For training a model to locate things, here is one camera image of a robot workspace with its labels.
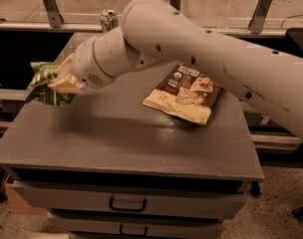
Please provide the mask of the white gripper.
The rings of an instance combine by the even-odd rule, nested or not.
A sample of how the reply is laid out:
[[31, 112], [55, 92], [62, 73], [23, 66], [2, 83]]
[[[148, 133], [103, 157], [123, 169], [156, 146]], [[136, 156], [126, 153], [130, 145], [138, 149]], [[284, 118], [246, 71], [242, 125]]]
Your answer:
[[115, 79], [107, 75], [99, 66], [94, 53], [95, 38], [82, 42], [56, 69], [54, 83], [48, 87], [60, 94], [79, 94], [85, 85], [100, 89]]

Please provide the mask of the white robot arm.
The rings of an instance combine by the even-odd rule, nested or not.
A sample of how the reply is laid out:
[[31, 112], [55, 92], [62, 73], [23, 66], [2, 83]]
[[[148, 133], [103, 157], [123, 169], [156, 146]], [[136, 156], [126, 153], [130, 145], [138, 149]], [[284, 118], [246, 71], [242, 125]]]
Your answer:
[[162, 63], [195, 68], [303, 140], [303, 59], [205, 30], [162, 0], [133, 0], [122, 23], [83, 42], [49, 86], [99, 89]]

